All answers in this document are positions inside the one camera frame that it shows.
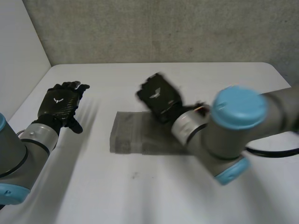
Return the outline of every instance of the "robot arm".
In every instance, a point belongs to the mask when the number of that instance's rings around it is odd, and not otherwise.
[[[231,86],[218,93],[211,107],[186,107],[175,88],[155,74],[142,84],[137,96],[160,123],[170,124],[177,140],[222,185],[249,166],[243,150],[266,157],[299,153],[298,149],[265,152],[246,148],[252,140],[299,130],[299,86],[262,95]]]
[[[83,131],[74,119],[88,85],[68,82],[47,91],[32,122],[19,138],[0,114],[0,204],[22,203],[55,148],[61,127]]]

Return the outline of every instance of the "logo on robotic hand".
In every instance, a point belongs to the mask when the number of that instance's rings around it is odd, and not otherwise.
[[[149,98],[158,98],[160,96],[160,90],[161,88],[156,89],[156,93]]]
[[[57,100],[57,99],[54,98],[54,101],[55,101],[55,103],[58,104],[59,102],[63,101],[63,99],[58,99],[58,100]]]

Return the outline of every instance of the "table surface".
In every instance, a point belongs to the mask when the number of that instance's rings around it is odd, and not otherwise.
[[[299,220],[299,157],[248,155],[251,167],[220,186],[192,156],[109,152],[117,111],[144,111],[139,84],[163,72],[186,103],[211,103],[239,84],[261,93],[289,84],[266,63],[73,64],[51,68],[9,123],[17,132],[36,119],[46,90],[79,80],[84,93],[76,118],[84,132],[63,129],[26,201],[0,212],[4,224],[294,224]],[[253,141],[261,150],[299,146],[293,133]]]

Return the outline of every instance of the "light blue joint cap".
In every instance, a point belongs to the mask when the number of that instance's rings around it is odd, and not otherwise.
[[[253,128],[264,121],[267,102],[264,96],[240,86],[230,86],[216,96],[211,109],[213,120],[232,130]]]
[[[21,204],[30,190],[18,185],[0,183],[0,204]]]
[[[0,131],[4,128],[5,124],[6,124],[5,117],[3,116],[2,113],[0,113]]]
[[[246,158],[241,159],[236,164],[231,166],[230,168],[224,170],[222,173],[215,176],[215,179],[221,184],[226,185],[229,182],[236,179],[241,173],[243,173],[248,167],[250,163]]]

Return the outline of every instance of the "white wall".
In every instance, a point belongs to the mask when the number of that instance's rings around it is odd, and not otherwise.
[[[0,112],[7,120],[49,69],[22,0],[0,0]]]

